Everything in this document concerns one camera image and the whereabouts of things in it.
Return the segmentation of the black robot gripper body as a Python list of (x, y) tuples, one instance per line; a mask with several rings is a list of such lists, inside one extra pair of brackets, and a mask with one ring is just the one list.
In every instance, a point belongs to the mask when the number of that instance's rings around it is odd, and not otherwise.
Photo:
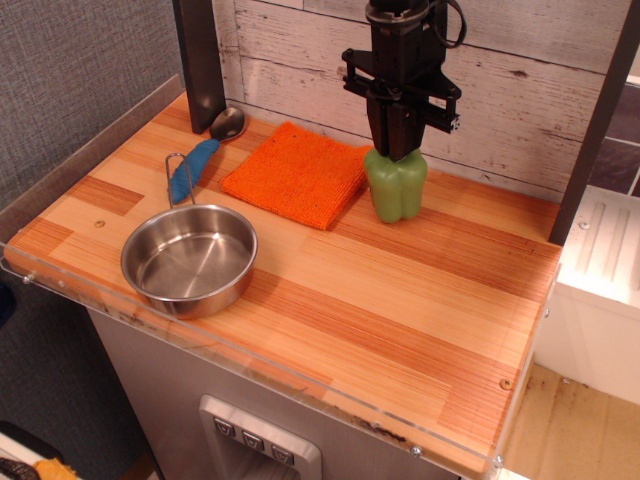
[(442, 72), (447, 51), (461, 46), (448, 38), (449, 11), (456, 1), (370, 1), (365, 15), (371, 49), (347, 49), (345, 89), (365, 98), (421, 106), (425, 125), (450, 133), (458, 128), (461, 90)]

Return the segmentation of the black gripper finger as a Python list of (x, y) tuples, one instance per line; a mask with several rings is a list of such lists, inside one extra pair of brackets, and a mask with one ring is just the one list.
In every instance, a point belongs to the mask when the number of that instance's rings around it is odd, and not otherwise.
[(421, 106), (393, 102), (389, 106), (389, 157), (402, 160), (418, 149), (425, 129)]
[(399, 156), (400, 150), (392, 133), (394, 102), (381, 98), (371, 89), (366, 91), (367, 117), (375, 149), (381, 156)]

